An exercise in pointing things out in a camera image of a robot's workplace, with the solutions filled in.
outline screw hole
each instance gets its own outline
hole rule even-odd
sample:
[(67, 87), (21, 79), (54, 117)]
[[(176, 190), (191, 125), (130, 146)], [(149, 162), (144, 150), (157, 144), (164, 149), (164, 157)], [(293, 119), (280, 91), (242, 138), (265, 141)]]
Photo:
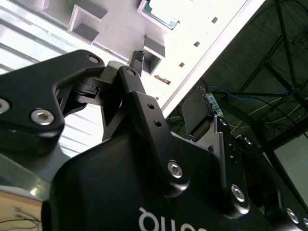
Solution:
[(194, 43), (194, 46), (195, 46), (195, 47), (199, 47), (199, 45), (200, 45), (200, 42), (195, 42), (195, 43)]
[(100, 60), (93, 55), (88, 55), (88, 58), (91, 62), (93, 62), (95, 64), (98, 64), (100, 62)]
[(232, 160), (232, 162), (237, 163), (236, 158), (233, 155), (230, 156), (230, 159)]
[(129, 69), (129, 68), (126, 69), (126, 72), (129, 73), (132, 76), (136, 75), (136, 73), (133, 70)]
[(148, 107), (151, 108), (151, 109), (154, 109), (154, 108), (155, 108), (155, 107), (154, 107), (152, 104), (150, 104), (150, 103), (148, 103)]
[(161, 122), (159, 122), (158, 120), (154, 120), (154, 124), (158, 127), (162, 126)]

